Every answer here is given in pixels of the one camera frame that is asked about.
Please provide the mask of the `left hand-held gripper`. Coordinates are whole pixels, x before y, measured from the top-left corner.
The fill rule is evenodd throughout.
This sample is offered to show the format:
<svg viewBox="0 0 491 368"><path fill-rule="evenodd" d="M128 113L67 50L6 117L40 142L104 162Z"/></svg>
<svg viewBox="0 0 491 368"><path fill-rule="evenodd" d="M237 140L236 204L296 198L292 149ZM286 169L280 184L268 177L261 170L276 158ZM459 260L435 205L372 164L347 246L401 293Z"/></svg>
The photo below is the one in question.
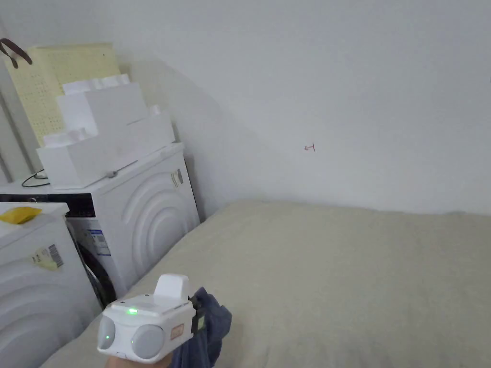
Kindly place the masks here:
<svg viewBox="0 0 491 368"><path fill-rule="evenodd" d="M102 313L97 350L143 364L162 360L205 327L200 301L185 275L163 274L151 294L121 299Z"/></svg>

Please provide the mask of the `person's left hand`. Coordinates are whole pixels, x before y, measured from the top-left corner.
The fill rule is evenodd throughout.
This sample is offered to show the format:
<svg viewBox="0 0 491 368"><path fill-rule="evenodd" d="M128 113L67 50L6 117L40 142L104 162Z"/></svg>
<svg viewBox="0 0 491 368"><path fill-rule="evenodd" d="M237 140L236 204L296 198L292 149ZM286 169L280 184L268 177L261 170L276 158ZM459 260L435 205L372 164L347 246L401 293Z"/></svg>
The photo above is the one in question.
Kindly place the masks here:
<svg viewBox="0 0 491 368"><path fill-rule="evenodd" d="M171 365L172 357L173 354L168 354L158 362L147 364L110 356L105 363L105 368L168 368Z"/></svg>

